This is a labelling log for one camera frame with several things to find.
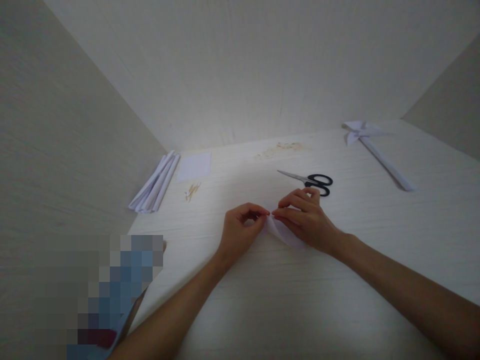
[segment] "wooden table surface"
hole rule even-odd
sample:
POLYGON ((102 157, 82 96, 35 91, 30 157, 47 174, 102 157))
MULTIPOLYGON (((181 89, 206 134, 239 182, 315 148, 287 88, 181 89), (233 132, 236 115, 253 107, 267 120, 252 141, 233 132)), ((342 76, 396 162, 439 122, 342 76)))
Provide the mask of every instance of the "wooden table surface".
MULTIPOLYGON (((480 163, 401 120, 372 141, 417 186, 404 192, 344 129, 292 135, 211 151, 211 173, 177 182, 130 234, 163 235, 163 270, 149 286, 134 329, 212 256, 225 211, 277 202, 302 183, 276 170, 333 178, 321 206, 346 232, 480 304, 480 163), (186 202, 184 192, 201 182, 186 202)), ((439 351, 349 268, 311 248, 297 252, 271 235, 213 290, 180 359, 437 359, 439 351)))

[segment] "black scissor handle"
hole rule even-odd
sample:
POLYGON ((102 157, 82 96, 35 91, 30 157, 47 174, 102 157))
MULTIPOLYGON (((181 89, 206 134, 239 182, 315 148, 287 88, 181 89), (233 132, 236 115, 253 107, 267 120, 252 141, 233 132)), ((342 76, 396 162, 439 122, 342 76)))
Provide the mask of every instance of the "black scissor handle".
POLYGON ((330 195, 330 189, 327 186, 330 186, 334 183, 334 181, 332 180, 332 178, 330 176, 322 175, 322 174, 313 174, 313 175, 307 176, 307 178, 311 181, 311 182, 310 181, 305 182, 305 186, 307 188, 316 187, 316 188, 324 190, 325 193, 320 193, 321 197, 327 197, 328 195, 330 195), (323 181, 317 180, 317 179, 315 179, 316 177, 325 178, 325 179, 328 180, 328 182, 323 182, 323 181))

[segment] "scissor blade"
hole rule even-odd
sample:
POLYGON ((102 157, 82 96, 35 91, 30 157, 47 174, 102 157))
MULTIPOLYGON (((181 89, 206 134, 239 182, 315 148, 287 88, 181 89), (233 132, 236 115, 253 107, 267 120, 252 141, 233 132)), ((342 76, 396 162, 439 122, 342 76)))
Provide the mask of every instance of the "scissor blade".
POLYGON ((300 175, 295 175, 295 174, 292 174, 292 173, 289 173, 289 172, 285 172, 285 171, 282 171, 282 170, 277 170, 279 173, 283 174, 283 175, 287 175, 291 178, 294 178, 294 179, 297 179, 297 180, 302 180, 304 179, 303 176, 300 176, 300 175))

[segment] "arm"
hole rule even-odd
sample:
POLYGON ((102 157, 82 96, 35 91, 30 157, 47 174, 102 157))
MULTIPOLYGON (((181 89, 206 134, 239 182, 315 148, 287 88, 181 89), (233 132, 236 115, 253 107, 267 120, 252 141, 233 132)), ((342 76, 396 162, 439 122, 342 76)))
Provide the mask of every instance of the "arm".
POLYGON ((360 275, 447 355, 480 358, 480 307, 336 228, 320 207, 318 190, 293 191, 272 214, 360 275))
POLYGON ((220 245, 210 261, 113 351, 110 360, 172 359, 197 314, 227 271, 247 252, 263 229, 263 207, 246 203, 227 211, 220 245), (254 220, 250 226, 248 219, 254 220))

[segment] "white wall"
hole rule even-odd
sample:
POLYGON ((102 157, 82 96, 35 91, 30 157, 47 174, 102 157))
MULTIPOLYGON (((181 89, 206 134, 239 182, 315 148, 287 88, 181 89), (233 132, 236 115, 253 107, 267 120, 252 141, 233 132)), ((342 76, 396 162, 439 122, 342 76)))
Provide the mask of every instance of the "white wall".
POLYGON ((480 35, 403 119, 480 161, 480 35))
POLYGON ((480 31, 471 0, 45 0, 166 149, 400 118, 480 31))
POLYGON ((98 283, 105 236, 93 235, 108 255, 165 149, 41 0, 3 0, 0 13, 0 358, 62 359, 98 283), (54 234, 77 262, 44 256, 54 234))

